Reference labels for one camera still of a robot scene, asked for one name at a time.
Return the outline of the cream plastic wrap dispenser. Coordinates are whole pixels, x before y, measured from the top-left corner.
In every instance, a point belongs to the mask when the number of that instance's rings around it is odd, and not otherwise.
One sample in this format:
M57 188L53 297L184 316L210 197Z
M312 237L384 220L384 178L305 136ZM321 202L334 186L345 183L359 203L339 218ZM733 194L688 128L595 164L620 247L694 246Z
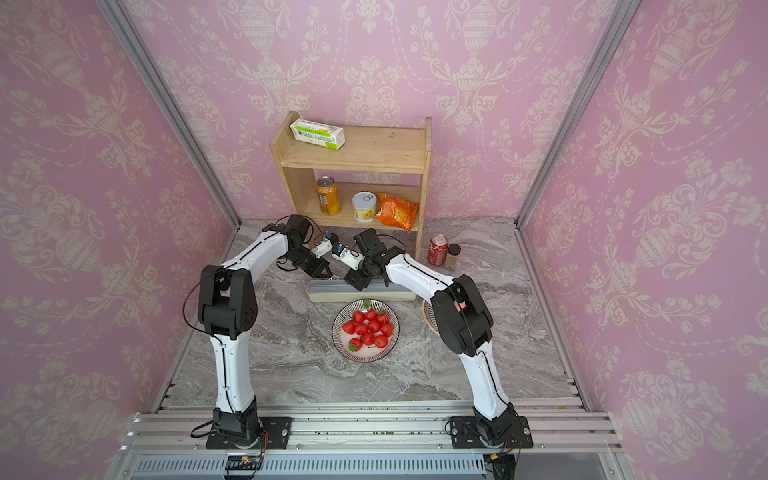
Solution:
M417 295L400 285L386 286L382 280L372 280L364 290L357 290L340 279L310 280L307 295L314 303L349 303L356 300L415 301Z

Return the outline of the glass plate of strawberries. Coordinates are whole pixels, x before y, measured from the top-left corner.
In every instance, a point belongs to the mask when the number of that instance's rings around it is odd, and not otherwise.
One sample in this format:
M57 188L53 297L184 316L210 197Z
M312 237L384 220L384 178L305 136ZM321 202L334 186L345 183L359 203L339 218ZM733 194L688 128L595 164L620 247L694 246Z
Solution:
M332 339L337 351L357 363L386 357L397 344L400 325L394 310L379 300L356 300L336 316Z

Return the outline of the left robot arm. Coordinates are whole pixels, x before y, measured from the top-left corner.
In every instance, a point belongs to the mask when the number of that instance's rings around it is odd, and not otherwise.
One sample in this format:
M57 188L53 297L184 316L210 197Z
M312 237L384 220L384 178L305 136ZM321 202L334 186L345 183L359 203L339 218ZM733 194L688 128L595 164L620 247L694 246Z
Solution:
M268 224L250 245L220 265L201 272L198 321L214 351L217 399L211 436L238 448L268 446L249 373L248 341L259 307L255 281L281 260L311 278L332 276L328 262L309 248L315 223L291 214Z

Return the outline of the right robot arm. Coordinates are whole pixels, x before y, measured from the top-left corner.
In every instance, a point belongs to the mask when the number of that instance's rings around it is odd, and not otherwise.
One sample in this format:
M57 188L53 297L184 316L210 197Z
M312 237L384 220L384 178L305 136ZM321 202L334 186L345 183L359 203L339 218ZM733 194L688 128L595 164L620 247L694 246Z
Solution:
M341 245L331 255L348 267L344 280L358 291L372 280L395 284L427 301L444 345L457 354L470 383L480 437L491 447L533 446L527 421L506 395L492 348L493 317L474 280L451 277L415 260L405 250L388 247L369 228L354 237L357 252Z

